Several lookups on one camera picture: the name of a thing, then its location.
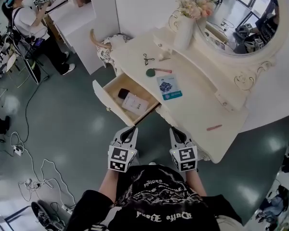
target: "pink flowers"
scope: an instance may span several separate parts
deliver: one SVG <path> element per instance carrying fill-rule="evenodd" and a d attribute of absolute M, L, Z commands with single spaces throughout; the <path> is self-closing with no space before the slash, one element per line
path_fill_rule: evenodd
<path fill-rule="evenodd" d="M 212 15 L 215 9 L 214 0 L 179 0 L 179 3 L 180 13 L 195 20 Z"/>

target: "green floor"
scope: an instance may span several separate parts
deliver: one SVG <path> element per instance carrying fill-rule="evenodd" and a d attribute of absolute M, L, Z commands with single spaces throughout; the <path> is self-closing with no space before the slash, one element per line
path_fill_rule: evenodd
<path fill-rule="evenodd" d="M 40 86 L 28 107 L 29 138 L 26 148 L 34 158 L 38 175 L 44 158 L 56 162 L 57 169 L 78 201 L 85 190 L 98 189 L 107 168 L 109 143 L 115 132 L 125 124 L 114 113 L 106 110 L 92 88 L 94 79 L 102 86 L 113 79 L 113 69 L 101 67 L 89 76 L 77 56 L 71 56 L 70 61 L 75 62 L 77 68 L 64 77 L 58 75 L 48 60 L 43 61 L 45 69 L 52 76 Z M 15 96 L 21 103 L 17 115 L 12 117 L 8 135 L 17 131 L 25 139 L 25 107 L 37 86 L 29 79 L 16 89 L 8 77 L 3 78 L 0 85 L 9 87 L 6 95 Z M 1 106 L 0 116 L 5 116 Z M 138 125 L 140 163 L 155 161 L 172 166 L 168 152 L 169 127 L 156 112 Z M 6 139 L 5 144 L 0 144 L 0 150 L 12 152 L 10 138 Z M 239 134 L 220 163 L 199 162 L 199 173 L 208 194 L 223 194 L 246 223 L 270 189 L 288 140 L 289 117 Z M 59 179 L 51 165 L 46 165 L 43 170 L 45 178 Z M 28 178 L 34 179 L 30 158 L 28 155 L 12 158 L 0 152 L 0 174 L 0 200 L 17 200 L 16 207 L 22 208 L 25 202 L 22 201 L 17 183 Z M 61 187 L 64 202 L 72 205 L 64 186 Z M 50 190 L 43 187 L 37 194 L 47 203 L 59 202 L 57 188 Z M 37 199 L 36 194 L 33 194 L 32 199 Z M 61 210 L 59 213 L 67 219 L 68 215 Z"/>

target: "white sneaker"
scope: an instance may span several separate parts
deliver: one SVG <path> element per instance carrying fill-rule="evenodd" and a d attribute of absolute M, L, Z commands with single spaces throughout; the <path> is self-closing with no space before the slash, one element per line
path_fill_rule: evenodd
<path fill-rule="evenodd" d="M 66 52 L 64 52 L 64 54 L 66 55 L 66 59 L 68 59 L 68 57 L 69 57 L 69 52 L 66 51 Z"/>
<path fill-rule="evenodd" d="M 75 64 L 70 64 L 68 71 L 66 73 L 62 74 L 62 75 L 66 75 L 67 73 L 72 72 L 75 67 L 76 67 Z"/>

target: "white vase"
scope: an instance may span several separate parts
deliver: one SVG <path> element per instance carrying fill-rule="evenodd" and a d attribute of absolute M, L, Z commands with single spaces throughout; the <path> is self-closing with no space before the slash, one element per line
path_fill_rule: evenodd
<path fill-rule="evenodd" d="M 176 49 L 184 51 L 188 48 L 194 31 L 194 22 L 194 19 L 188 18 L 186 16 L 181 16 L 179 30 L 175 36 L 173 43 Z"/>
<path fill-rule="evenodd" d="M 198 24 L 198 27 L 201 30 L 201 32 L 204 33 L 204 30 L 206 29 L 206 25 L 207 25 L 207 18 L 202 17 L 199 20 L 197 20 L 196 23 Z"/>

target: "green round object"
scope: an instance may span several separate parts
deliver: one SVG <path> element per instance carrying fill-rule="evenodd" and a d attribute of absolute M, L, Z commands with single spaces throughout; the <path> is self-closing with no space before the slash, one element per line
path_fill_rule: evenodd
<path fill-rule="evenodd" d="M 155 76 L 155 70 L 153 68 L 149 68 L 145 74 L 149 77 L 153 77 Z"/>

